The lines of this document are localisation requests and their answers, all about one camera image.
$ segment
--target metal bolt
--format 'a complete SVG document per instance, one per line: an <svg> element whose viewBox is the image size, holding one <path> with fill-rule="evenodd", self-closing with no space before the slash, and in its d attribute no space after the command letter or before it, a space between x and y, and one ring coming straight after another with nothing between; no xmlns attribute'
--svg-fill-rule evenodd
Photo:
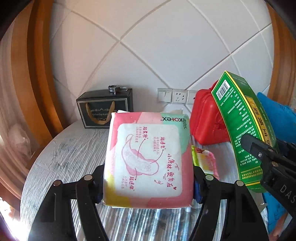
<svg viewBox="0 0 296 241"><path fill-rule="evenodd" d="M244 185L244 182L243 182L243 181L240 181L240 180L238 180L238 181L237 181L237 185L238 185L239 187L242 187L242 186Z"/></svg>
<svg viewBox="0 0 296 241"><path fill-rule="evenodd" d="M272 161L271 164L272 164L274 167L278 167L278 166L279 166L275 161Z"/></svg>
<svg viewBox="0 0 296 241"><path fill-rule="evenodd" d="M59 186L59 185L61 185L61 180L55 180L54 181L54 186Z"/></svg>
<svg viewBox="0 0 296 241"><path fill-rule="evenodd" d="M90 174L84 176L85 181L89 181L91 179L92 179L92 175L90 175Z"/></svg>
<svg viewBox="0 0 296 241"><path fill-rule="evenodd" d="M205 178L208 180L208 181L213 181L214 180L214 177L212 175L206 175Z"/></svg>

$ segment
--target sheer curtain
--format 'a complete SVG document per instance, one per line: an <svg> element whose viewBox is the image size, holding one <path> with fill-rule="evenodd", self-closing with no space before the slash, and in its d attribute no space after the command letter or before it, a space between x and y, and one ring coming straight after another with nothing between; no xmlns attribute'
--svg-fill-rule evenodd
<svg viewBox="0 0 296 241"><path fill-rule="evenodd" d="M31 150L28 153L34 152L38 144L25 122L14 90L10 58L13 25L0 42L0 183L20 199L30 156L18 149L11 139L11 132L17 127L22 131L17 132L18 138L29 139Z"/></svg>

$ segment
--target red zipper case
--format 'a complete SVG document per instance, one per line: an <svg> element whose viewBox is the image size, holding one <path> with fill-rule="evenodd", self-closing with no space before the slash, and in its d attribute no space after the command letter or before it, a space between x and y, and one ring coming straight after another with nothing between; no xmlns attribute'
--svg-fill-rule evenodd
<svg viewBox="0 0 296 241"><path fill-rule="evenodd" d="M191 135L201 145L230 141L226 125L211 93L216 83L208 90L199 90L195 95L189 126Z"/></svg>

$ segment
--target gray tablecloth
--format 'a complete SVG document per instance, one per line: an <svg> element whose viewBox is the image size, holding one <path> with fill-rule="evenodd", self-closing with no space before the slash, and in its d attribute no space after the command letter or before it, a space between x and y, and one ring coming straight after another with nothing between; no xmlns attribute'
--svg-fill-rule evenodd
<svg viewBox="0 0 296 241"><path fill-rule="evenodd" d="M21 221L29 234L34 217L49 187L56 179L63 183L79 180L104 163L108 129L84 129L77 121L43 150L31 168L21 198ZM230 143L205 146L214 153L220 180L234 183L238 179L234 152ZM221 201L214 240L222 232L226 202ZM201 206L179 209L128 209L98 204L97 209L110 240L188 240ZM73 222L78 241L85 240L78 214L77 201L72 200ZM267 222L266 209L262 217Z"/></svg>

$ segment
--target black box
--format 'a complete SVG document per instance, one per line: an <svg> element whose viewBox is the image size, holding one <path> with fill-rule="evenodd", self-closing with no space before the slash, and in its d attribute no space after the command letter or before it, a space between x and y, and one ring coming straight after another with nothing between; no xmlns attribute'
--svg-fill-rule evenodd
<svg viewBox="0 0 296 241"><path fill-rule="evenodd" d="M133 111L133 90L116 92L88 91L76 100L84 128L109 128L111 113Z"/></svg>

